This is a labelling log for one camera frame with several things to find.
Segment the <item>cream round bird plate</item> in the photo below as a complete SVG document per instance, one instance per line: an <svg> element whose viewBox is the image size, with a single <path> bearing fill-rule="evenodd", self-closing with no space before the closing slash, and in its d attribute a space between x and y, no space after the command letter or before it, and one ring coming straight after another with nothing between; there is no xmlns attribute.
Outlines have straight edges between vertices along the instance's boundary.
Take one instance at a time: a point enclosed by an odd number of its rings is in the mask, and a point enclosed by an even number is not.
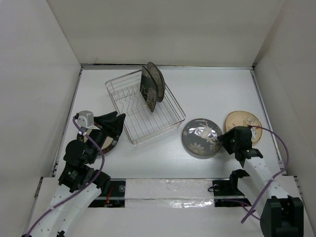
<svg viewBox="0 0 316 237"><path fill-rule="evenodd" d="M225 120L225 131L228 132L236 126L245 126L249 125L254 126L252 131L252 143L257 143L262 136L262 129L257 128L261 127L262 124L260 120L250 112L246 111L233 111L229 113Z"/></svg>

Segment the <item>grey round deer plate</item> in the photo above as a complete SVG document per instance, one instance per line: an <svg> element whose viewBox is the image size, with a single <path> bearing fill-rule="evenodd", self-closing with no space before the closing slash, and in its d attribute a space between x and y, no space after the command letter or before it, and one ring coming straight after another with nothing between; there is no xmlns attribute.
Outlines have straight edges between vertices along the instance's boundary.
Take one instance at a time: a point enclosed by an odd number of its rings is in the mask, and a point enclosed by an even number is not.
<svg viewBox="0 0 316 237"><path fill-rule="evenodd" d="M211 158L222 148L217 139L222 134L221 128L215 122L206 118L196 118L184 126L181 140L189 154L201 159Z"/></svg>

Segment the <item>black square floral plate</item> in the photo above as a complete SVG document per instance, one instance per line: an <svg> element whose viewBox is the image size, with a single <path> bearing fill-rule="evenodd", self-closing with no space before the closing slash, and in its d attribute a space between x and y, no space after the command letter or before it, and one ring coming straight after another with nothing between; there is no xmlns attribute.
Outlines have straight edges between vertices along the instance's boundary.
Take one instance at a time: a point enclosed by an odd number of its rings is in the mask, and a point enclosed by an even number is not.
<svg viewBox="0 0 316 237"><path fill-rule="evenodd" d="M158 86L145 66L141 70L140 93L153 113L157 103Z"/></svg>

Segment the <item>cream plate brown rim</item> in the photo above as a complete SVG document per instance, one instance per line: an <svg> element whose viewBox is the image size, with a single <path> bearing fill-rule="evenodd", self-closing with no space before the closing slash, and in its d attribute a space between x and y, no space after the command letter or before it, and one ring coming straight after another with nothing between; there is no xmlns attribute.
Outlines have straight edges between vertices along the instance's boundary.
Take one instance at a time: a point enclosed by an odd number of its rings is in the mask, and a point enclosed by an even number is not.
<svg viewBox="0 0 316 237"><path fill-rule="evenodd" d="M162 72L153 62L147 63L147 69L158 86L158 102L162 102L165 94L165 81Z"/></svg>

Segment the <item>cream plate glossy dark rim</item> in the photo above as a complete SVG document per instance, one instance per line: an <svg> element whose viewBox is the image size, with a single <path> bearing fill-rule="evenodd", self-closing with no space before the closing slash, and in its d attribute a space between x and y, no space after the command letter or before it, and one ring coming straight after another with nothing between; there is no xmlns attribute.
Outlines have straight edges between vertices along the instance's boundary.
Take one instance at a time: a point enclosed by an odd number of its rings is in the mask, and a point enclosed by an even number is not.
<svg viewBox="0 0 316 237"><path fill-rule="evenodd" d="M118 143L119 137L122 133L122 128L104 129L100 125L96 125L96 127L98 129L84 128L84 132L86 132L99 145L103 154L106 154ZM80 131L77 133L77 139L85 143L85 155L94 155L96 152L98 152L97 156L100 155L95 146Z"/></svg>

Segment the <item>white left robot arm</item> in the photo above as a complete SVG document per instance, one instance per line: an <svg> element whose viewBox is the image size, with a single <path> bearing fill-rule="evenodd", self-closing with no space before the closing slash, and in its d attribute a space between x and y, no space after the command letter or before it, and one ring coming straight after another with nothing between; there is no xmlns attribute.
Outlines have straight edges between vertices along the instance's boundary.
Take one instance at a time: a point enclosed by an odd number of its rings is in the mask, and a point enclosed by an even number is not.
<svg viewBox="0 0 316 237"><path fill-rule="evenodd" d="M94 169L91 165L101 157L101 166L104 166L105 154L119 141L125 117L116 111L97 117L91 111L75 114L73 124L78 134L65 148L65 166L56 191L46 212L25 236L68 237L89 205L98 196L112 192L110 176L102 168Z"/></svg>

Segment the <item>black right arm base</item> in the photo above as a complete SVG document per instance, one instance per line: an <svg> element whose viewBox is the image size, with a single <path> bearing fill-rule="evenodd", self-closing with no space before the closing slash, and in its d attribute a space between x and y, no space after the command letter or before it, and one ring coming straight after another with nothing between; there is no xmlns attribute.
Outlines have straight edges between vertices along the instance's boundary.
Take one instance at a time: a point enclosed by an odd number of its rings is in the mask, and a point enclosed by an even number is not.
<svg viewBox="0 0 316 237"><path fill-rule="evenodd" d="M215 207L248 207L248 199L239 190L235 189L229 179L212 180L208 191L214 195Z"/></svg>

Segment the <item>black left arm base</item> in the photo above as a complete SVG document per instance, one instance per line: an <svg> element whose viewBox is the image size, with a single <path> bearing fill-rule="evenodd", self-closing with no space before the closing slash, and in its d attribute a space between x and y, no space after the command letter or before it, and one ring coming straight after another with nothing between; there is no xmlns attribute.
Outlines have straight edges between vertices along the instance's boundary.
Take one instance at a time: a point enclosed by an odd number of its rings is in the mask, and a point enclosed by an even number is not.
<svg viewBox="0 0 316 237"><path fill-rule="evenodd" d="M98 196L89 208L121 208L125 207L126 179L112 179L106 193Z"/></svg>

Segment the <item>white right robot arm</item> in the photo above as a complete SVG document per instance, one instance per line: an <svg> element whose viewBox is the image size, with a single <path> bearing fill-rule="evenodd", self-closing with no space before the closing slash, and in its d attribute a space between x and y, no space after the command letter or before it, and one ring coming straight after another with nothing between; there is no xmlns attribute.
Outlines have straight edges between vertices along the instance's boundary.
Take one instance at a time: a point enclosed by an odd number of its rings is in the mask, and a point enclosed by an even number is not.
<svg viewBox="0 0 316 237"><path fill-rule="evenodd" d="M241 169L230 175L228 188L242 193L251 207L242 218L244 223L257 213L265 237L302 237L304 235L304 205L292 197L276 180L282 174L272 174L262 153L252 146L252 126L236 126L217 137L228 154L234 155Z"/></svg>

